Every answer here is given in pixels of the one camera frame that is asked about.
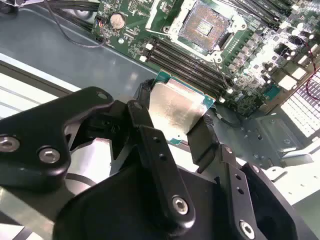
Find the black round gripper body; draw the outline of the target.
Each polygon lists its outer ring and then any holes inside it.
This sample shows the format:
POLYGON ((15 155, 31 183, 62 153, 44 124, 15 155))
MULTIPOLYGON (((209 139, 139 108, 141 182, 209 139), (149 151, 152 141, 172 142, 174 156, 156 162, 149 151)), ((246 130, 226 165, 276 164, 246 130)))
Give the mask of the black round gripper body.
MULTIPOLYGON (((231 240, 217 184, 181 169, 196 219, 182 240, 231 240)), ((55 240, 169 240, 160 226, 159 201, 147 172, 135 163, 82 192, 59 213, 55 240)))

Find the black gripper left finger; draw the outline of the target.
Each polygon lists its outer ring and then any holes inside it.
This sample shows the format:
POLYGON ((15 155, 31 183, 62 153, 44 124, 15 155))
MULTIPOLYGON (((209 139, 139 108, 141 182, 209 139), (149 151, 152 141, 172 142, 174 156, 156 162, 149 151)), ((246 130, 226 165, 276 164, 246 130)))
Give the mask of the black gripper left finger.
POLYGON ((188 232, 196 220, 195 207, 164 134, 138 101, 113 100, 98 87, 1 120, 1 213, 41 237, 53 237, 59 213, 81 194, 73 195, 65 184, 71 151, 97 137, 111 140, 120 164, 115 174, 134 164, 146 171, 165 232, 171 237, 188 232))

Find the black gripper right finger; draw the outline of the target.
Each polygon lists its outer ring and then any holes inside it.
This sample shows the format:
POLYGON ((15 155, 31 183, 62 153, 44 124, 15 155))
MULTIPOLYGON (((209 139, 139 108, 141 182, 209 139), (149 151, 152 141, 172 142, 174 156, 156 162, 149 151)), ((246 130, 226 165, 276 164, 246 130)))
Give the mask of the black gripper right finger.
POLYGON ((187 133, 197 173, 215 181, 213 207, 218 240, 315 240, 304 222, 258 166, 239 166, 204 115, 187 133))

